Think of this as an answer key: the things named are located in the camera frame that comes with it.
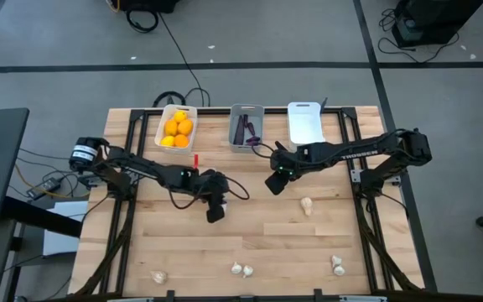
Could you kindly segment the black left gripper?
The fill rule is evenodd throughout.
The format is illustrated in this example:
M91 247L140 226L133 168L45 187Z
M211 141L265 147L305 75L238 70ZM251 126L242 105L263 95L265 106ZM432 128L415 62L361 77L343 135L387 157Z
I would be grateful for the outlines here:
M202 174L192 174L190 176L190 191L193 199L191 204L197 200L206 201L210 198L222 198L222 195L229 190L228 180L224 174L215 170L208 169ZM225 217L225 212L221 204L208 203L209 209L206 212L206 219L209 223L215 223Z

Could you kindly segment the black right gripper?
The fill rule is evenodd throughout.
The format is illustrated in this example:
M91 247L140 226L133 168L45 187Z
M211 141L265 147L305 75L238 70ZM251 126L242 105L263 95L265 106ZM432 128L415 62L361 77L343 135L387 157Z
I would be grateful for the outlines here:
M277 148L271 154L271 169L274 173L265 180L265 185L274 195L283 192L288 179L299 179L305 174L324 169L323 164L299 159L297 153L289 152L279 141L275 142L275 146Z

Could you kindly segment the long dark purple eggplant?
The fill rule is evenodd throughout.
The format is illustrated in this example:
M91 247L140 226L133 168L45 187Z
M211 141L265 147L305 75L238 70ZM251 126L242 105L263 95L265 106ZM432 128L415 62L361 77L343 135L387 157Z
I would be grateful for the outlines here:
M243 145L244 132L245 132L245 118L243 115L240 115L238 117L236 131L234 132L234 138L233 138L234 145Z

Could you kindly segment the grey plastic basket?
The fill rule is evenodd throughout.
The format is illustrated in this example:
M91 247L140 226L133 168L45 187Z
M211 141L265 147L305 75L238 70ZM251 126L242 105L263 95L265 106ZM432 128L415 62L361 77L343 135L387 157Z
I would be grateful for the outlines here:
M248 122L252 122L256 131L256 136L259 137L262 142L264 107L259 105L235 104L231 107L229 136L228 136L230 149L233 153L251 153L252 152L252 146L246 145L246 140L253 137L250 134L248 128L245 128L243 145L233 144L234 132L236 131L238 117L243 114L248 115Z

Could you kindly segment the translucent white plastic basket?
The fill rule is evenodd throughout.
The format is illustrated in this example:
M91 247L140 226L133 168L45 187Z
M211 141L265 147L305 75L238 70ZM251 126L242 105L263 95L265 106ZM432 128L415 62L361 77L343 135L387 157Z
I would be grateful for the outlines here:
M193 131L189 136L187 136L188 139L190 140L190 143L186 148L176 148L175 146L173 147L161 146L160 141L166 136L164 132L164 124L168 120L173 120L173 115L177 111L186 111L188 114L188 119L193 121L193 124L194 124ZM156 132L156 136L154 138L154 142L165 153L189 154L191 152L193 143L195 141L197 124L198 124L198 115L197 115L196 107L189 107L189 106L182 106L182 105L167 105L162 111L162 115L158 124L158 129Z

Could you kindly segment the white sheet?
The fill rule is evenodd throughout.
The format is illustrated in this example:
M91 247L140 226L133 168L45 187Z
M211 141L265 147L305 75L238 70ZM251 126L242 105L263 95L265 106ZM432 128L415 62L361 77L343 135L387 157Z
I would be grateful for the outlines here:
M42 253L44 257L76 253L81 235L81 224L88 211L88 202L61 201L48 209L52 226L44 230Z

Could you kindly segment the black power adapter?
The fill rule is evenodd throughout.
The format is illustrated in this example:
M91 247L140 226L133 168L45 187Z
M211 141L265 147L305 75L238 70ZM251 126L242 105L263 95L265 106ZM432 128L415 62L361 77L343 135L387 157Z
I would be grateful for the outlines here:
M60 181L51 177L27 190L26 196L31 200L38 200L44 197L47 193L55 193L59 188Z

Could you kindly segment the black box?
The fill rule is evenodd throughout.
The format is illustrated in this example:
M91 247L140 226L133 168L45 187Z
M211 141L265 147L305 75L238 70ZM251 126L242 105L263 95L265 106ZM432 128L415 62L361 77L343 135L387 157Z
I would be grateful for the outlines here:
M143 8L160 13L172 13L180 0L112 0L115 8L127 11L129 8Z

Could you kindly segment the black equipment cart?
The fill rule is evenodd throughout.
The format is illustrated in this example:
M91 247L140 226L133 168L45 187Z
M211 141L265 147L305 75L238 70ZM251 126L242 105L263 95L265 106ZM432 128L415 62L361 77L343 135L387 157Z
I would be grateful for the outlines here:
M447 44L483 0L400 0L392 35L400 48Z

